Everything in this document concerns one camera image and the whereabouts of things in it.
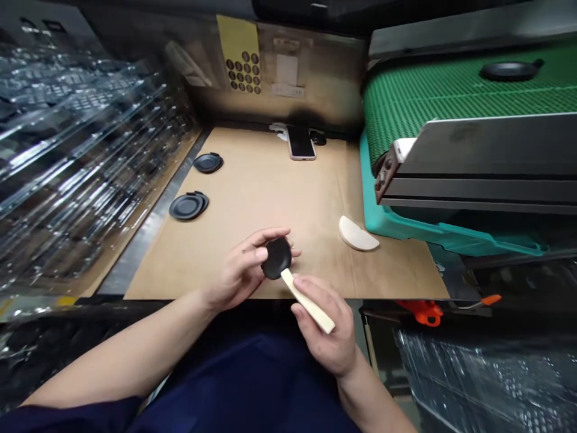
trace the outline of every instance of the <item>green conveyor belt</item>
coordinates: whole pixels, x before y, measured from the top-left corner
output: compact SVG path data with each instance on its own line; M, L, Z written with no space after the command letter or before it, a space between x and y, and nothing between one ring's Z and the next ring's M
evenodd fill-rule
M485 64L543 59L525 82L492 82ZM577 41L464 60L412 64L384 70L365 89L365 123L371 166L397 138L417 137L429 120L577 111Z

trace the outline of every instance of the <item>navy blue sleeve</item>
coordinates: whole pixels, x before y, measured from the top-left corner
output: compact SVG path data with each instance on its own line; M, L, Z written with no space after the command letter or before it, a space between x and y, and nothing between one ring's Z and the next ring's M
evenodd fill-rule
M21 406L0 417L0 432L120 433L132 423L141 402L129 397L69 409Z

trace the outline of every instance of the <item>smartphone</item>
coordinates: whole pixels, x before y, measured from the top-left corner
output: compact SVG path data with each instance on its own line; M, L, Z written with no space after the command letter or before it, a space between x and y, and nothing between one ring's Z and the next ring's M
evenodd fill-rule
M317 159L314 144L308 134L308 128L287 125L288 150L290 159L312 161Z

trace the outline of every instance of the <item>black round lid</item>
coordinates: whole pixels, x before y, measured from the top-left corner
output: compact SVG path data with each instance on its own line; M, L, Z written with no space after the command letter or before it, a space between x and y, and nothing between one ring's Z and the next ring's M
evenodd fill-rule
M168 209L168 213L177 220L193 220L206 209L207 205L204 195L181 195L174 199Z
M490 81L527 81L534 78L545 64L542 59L528 62L498 62L483 66L479 75Z
M206 210L206 208L209 206L209 203L210 203L209 198L206 195L204 195L202 192L195 191L195 192L193 192L193 194L199 195L203 199L203 208L200 210L200 213L203 213Z
M290 267L292 254L287 238L278 238L266 244L269 257L261 265L264 276L270 280L277 280L281 277L281 272Z
M192 163L201 173L214 173L222 167L224 160L218 153L205 153L198 156Z

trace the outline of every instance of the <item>hand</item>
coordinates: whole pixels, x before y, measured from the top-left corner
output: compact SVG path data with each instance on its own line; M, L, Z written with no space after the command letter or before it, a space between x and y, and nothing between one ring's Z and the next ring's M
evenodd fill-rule
M204 290L204 299L209 307L216 312L229 310L251 296L264 281L260 265L269 256L264 245L289 233L290 229L287 227L259 230L234 247L224 260L216 283ZM301 255L300 251L293 248L291 252L293 257Z
M302 335L313 357L337 377L350 373L357 359L353 311L330 283L310 275L295 277L295 287L314 301L334 322L325 334L300 304L291 305Z

